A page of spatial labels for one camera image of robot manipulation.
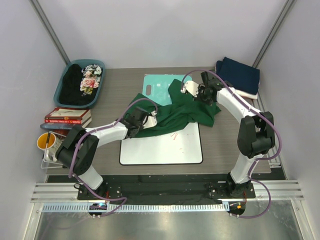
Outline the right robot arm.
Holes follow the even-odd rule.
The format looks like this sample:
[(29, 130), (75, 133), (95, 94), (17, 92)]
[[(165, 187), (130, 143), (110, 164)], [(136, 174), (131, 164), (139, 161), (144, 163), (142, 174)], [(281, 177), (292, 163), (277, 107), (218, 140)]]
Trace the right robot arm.
[(237, 147), (240, 152), (234, 168), (226, 179), (226, 193), (232, 198), (241, 198), (251, 183), (251, 174), (259, 158), (275, 146), (275, 131), (269, 125), (274, 123), (270, 112), (248, 104), (236, 91), (226, 87), (217, 77), (210, 77), (204, 71), (202, 84), (197, 87), (196, 100), (206, 104), (219, 103), (238, 121)]

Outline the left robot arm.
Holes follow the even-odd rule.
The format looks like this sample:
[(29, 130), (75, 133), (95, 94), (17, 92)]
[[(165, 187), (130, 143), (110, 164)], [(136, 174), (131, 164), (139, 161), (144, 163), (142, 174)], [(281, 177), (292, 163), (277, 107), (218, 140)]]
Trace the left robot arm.
[(73, 127), (58, 150), (55, 158), (69, 169), (71, 175), (78, 178), (93, 191), (103, 184), (102, 176), (93, 167), (96, 150), (115, 141), (135, 137), (139, 132), (157, 125), (157, 113), (148, 113), (136, 107), (133, 112), (126, 113), (120, 120), (96, 127)]

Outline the green t-shirt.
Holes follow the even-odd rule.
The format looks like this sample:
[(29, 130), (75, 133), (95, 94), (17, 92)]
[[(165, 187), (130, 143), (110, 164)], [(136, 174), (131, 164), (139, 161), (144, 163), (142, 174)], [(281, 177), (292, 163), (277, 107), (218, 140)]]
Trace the green t-shirt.
[(181, 93), (181, 82), (174, 79), (168, 87), (171, 104), (158, 105), (154, 127), (140, 130), (134, 137), (147, 138), (161, 136), (183, 130), (189, 123), (199, 123), (213, 127), (215, 115), (221, 109), (214, 103), (207, 105), (193, 99), (190, 94)]

